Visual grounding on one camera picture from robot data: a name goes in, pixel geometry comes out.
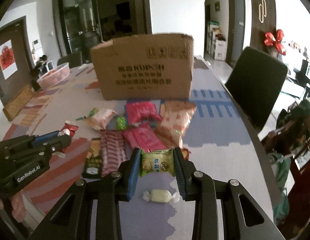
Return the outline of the left hand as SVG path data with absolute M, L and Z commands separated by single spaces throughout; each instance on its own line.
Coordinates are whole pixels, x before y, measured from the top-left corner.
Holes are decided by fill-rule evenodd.
M 8 207 L 11 211 L 13 218 L 18 222 L 22 222 L 26 215 L 26 208 L 24 205 L 24 200 L 21 192 L 18 192 L 14 196 L 2 200 L 0 198 L 0 210 Z

